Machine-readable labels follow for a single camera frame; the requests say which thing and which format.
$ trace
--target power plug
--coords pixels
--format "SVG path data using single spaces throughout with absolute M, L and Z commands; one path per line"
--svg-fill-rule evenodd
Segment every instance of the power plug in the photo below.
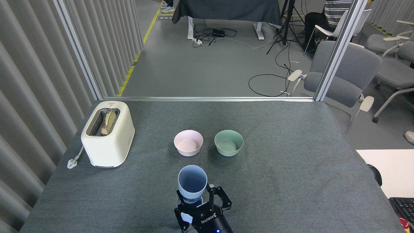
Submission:
M 201 45 L 203 43 L 202 40 L 199 40 L 199 39 L 196 39 L 196 38 L 193 38 L 192 41 L 194 41 L 194 43 L 196 43 L 198 45 Z

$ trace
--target robotiq logo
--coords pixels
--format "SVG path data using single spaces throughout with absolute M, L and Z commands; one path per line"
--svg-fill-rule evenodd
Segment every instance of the robotiq logo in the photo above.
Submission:
M 213 213 L 213 215 L 211 215 L 210 217 L 208 217 L 208 218 L 206 218 L 206 219 L 204 219 L 204 220 L 201 220 L 201 223 L 206 223 L 206 222 L 208 222 L 209 220 L 212 220 L 213 218 L 216 218 L 217 216 L 216 216 L 216 213 Z

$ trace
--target glass partition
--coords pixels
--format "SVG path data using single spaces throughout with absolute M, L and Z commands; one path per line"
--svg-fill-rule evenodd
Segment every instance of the glass partition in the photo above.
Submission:
M 283 3 L 282 13 L 292 7 L 282 16 L 290 24 L 283 30 L 280 25 L 255 23 L 256 32 L 264 36 L 258 40 L 248 21 L 184 16 L 172 24 L 173 14 L 178 13 L 162 13 L 156 4 L 150 8 L 135 1 L 96 2 L 83 8 L 55 0 L 95 99 L 186 101 L 324 100 L 366 2 L 353 1 L 319 88 L 309 92 L 298 81 L 312 63 L 311 53 L 302 55 L 305 45 L 299 38 L 301 21 L 308 13 L 302 2 L 275 1 Z M 322 8 L 323 3 L 309 4 L 310 10 Z M 195 41 L 186 39 L 190 29 Z M 219 37 L 218 31 L 225 37 Z M 271 38 L 275 31 L 281 33 Z M 278 41 L 283 36 L 287 41 Z

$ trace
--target plastic cup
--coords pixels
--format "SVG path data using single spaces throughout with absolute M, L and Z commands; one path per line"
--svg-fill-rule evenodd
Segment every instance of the plastic cup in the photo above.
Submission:
M 174 146 L 183 156 L 196 155 L 203 145 L 203 136 L 194 130 L 184 130 L 174 138 Z
M 224 156 L 236 155 L 243 146 L 243 137 L 234 130 L 223 130 L 214 137 L 217 151 Z
M 207 174 L 197 165 L 187 165 L 178 173 L 178 190 L 188 204 L 199 201 L 207 186 Z

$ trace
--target table leg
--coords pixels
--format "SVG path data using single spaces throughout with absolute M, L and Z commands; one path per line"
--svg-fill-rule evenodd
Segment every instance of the table leg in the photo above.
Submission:
M 189 39 L 189 40 L 193 39 L 193 34 L 194 34 L 193 18 L 192 17 L 188 17 L 188 34 L 187 34 L 187 39 Z
M 265 36 L 262 33 L 262 22 L 258 22 L 256 24 L 253 24 L 253 27 L 255 27 L 256 34 L 258 35 L 259 40 L 264 40 Z

